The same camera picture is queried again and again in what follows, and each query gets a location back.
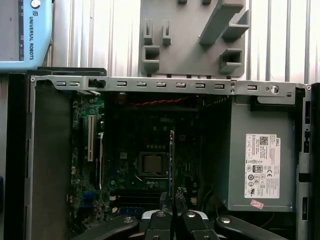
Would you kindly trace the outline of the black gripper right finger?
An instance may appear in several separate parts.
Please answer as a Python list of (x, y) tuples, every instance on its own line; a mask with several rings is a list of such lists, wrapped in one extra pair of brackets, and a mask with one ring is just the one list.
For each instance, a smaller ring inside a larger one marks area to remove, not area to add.
[(187, 207), (184, 190), (176, 190), (176, 238), (178, 240), (284, 240), (283, 236), (246, 222), (232, 215), (219, 215), (211, 222), (205, 213), (213, 196), (204, 197), (201, 211)]

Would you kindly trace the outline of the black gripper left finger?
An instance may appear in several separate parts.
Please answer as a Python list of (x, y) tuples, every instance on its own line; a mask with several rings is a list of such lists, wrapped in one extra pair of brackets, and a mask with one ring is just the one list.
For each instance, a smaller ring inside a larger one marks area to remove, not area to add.
[(75, 240), (171, 240), (173, 238), (172, 199), (163, 192), (159, 200), (160, 209), (146, 211), (141, 219), (132, 215), (120, 215), (107, 220), (84, 233)]

